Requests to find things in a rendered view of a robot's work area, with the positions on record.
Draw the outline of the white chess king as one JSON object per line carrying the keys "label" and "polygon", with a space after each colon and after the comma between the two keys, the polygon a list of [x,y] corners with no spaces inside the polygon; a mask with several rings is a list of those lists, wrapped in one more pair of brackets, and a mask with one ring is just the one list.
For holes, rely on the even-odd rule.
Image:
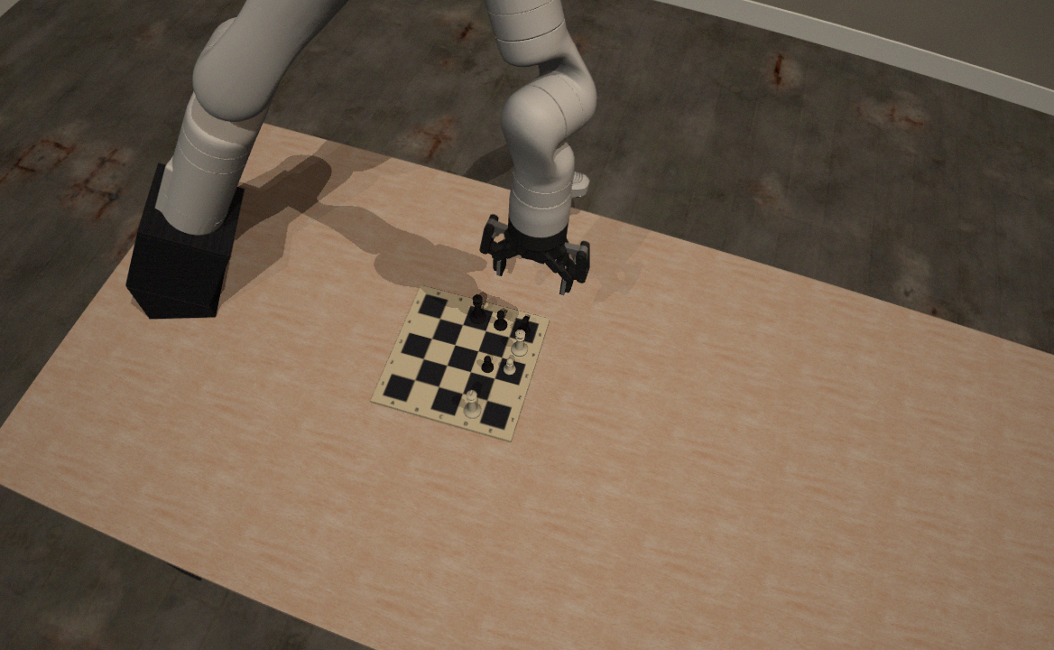
{"label": "white chess king", "polygon": [[479,417],[481,413],[480,403],[475,403],[476,396],[477,393],[474,390],[467,391],[467,402],[469,403],[466,403],[464,408],[464,413],[465,416],[470,417],[470,419],[475,419],[475,417]]}

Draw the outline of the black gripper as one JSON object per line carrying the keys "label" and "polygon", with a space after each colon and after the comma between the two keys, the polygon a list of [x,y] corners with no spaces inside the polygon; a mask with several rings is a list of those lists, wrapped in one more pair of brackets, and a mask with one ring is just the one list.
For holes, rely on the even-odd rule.
{"label": "black gripper", "polygon": [[[495,275],[503,275],[506,258],[521,255],[524,259],[543,265],[545,263],[550,267],[553,274],[559,273],[561,276],[559,293],[561,295],[571,292],[574,280],[578,283],[586,281],[590,268],[590,244],[587,240],[582,240],[580,247],[569,243],[567,240],[568,225],[551,237],[530,237],[520,233],[516,226],[512,225],[510,218],[509,225],[504,225],[497,219],[495,214],[490,215],[487,219],[480,247],[481,254],[493,256]],[[504,234],[505,239],[496,243],[494,239],[501,234]],[[571,254],[573,262],[569,258],[569,254]]]}

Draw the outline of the black and cream chessboard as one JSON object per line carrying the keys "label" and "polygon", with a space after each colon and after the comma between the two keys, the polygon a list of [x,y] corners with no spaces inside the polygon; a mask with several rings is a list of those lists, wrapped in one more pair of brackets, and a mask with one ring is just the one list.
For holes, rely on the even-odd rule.
{"label": "black and cream chessboard", "polygon": [[[475,324],[470,319],[474,309],[473,299],[421,285],[371,403],[512,441],[550,320],[483,302],[486,320]],[[507,328],[495,330],[501,310]],[[523,341],[527,353],[515,357],[512,346],[524,316],[530,317],[531,336]],[[485,357],[491,358],[493,373],[482,370]],[[516,367],[510,376],[504,373],[507,358]],[[481,407],[475,419],[464,413],[469,390],[477,393]]]}

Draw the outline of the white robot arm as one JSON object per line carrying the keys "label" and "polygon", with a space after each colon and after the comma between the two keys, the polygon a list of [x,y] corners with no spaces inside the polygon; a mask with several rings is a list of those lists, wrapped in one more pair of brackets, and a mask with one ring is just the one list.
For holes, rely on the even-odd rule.
{"label": "white robot arm", "polygon": [[[170,225],[192,235],[223,225],[285,71],[346,3],[246,0],[213,32],[194,66],[194,91],[157,194],[155,208]],[[503,59],[516,67],[539,63],[540,76],[506,100],[501,127],[513,160],[512,225],[551,237],[569,222],[571,196],[587,193],[589,179],[574,172],[565,140],[596,114],[596,83],[560,0],[485,4]]]}

